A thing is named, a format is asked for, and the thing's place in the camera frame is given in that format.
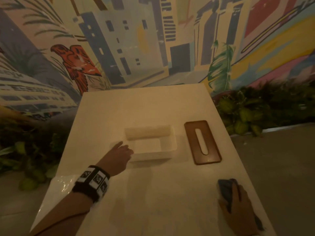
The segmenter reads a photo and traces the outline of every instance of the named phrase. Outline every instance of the person's right hand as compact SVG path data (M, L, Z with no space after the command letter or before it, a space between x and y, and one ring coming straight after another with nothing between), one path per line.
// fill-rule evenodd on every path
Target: person's right hand
M227 211L226 204L222 200L219 200L219 205L227 224L237 236L253 236L259 234L252 203L248 198L247 192L241 185L238 187L235 183L232 185L231 213Z
M123 142L117 143L104 157L96 164L105 170L111 177L118 175L127 167L127 162L131 159L133 150L128 145L122 146Z

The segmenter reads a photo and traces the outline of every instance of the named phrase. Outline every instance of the wristband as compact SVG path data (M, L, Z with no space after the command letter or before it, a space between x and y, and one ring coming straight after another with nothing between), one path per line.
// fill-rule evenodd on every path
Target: wristband
M89 166L85 172L77 179L72 192L80 192L93 200L100 201L108 188L110 175L102 168Z

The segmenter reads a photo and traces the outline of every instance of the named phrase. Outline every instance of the mural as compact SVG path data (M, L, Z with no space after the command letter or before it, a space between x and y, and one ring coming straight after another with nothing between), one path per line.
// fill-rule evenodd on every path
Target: mural
M0 104L33 118L86 91L315 75L315 0L0 0Z

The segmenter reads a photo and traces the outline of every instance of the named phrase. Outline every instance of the blue object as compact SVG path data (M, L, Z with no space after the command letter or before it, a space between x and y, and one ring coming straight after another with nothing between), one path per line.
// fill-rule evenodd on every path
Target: blue object
M218 180L219 188L221 191L222 197L226 200L227 204L227 211L231 213L231 206L232 206L232 184L235 183L238 186L238 182L235 179L229 180ZM258 216L255 214L255 222L260 231L264 231L264 227L262 225L262 221Z

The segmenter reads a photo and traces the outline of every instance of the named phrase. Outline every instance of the red bird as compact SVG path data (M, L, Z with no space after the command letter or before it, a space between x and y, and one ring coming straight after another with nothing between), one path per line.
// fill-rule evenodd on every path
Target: red bird
M55 52L63 59L63 65L67 69L70 78L77 84L80 94L88 91L87 75L102 76L95 67L82 46L73 45L70 49L64 45L53 45L50 51Z

